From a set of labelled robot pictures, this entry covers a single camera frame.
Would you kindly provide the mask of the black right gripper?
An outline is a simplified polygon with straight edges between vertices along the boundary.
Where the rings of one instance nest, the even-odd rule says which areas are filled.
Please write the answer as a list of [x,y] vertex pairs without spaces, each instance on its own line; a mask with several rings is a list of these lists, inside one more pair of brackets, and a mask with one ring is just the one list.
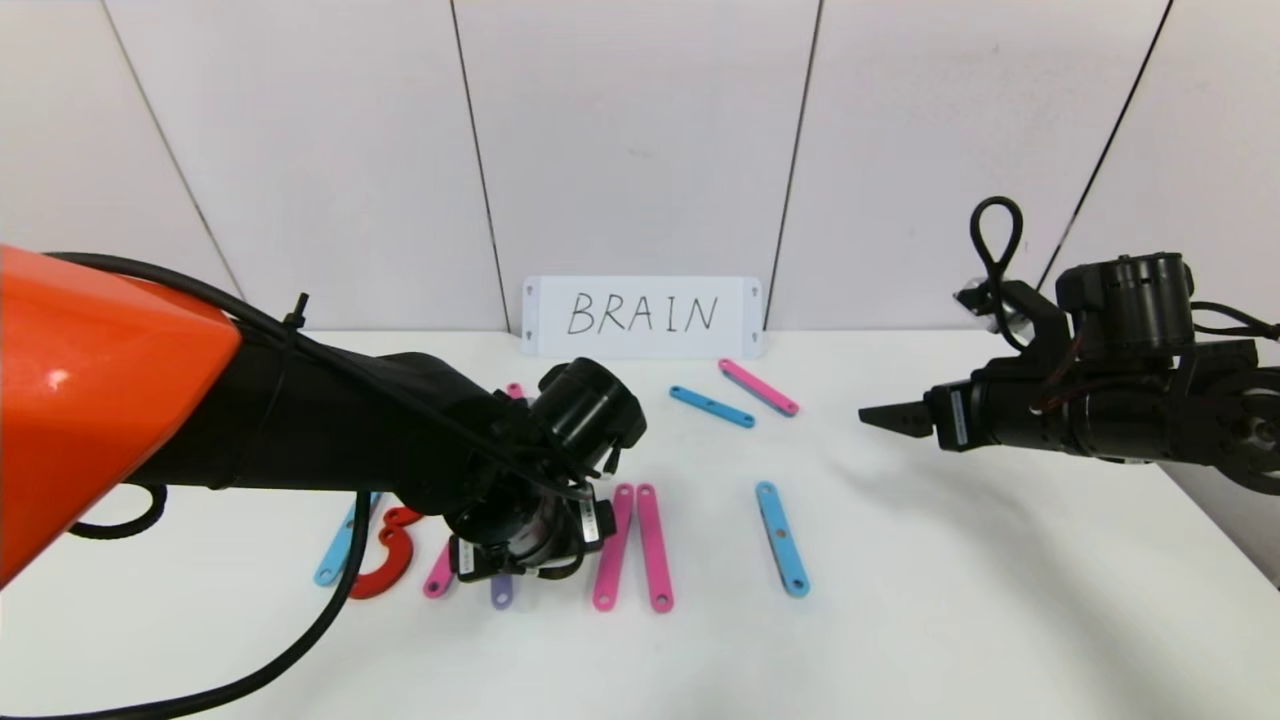
[[1041,383],[1025,378],[979,378],[929,389],[924,400],[860,407],[859,419],[913,438],[938,437],[942,450],[966,452],[991,446],[1068,452],[1062,411],[1034,414]]

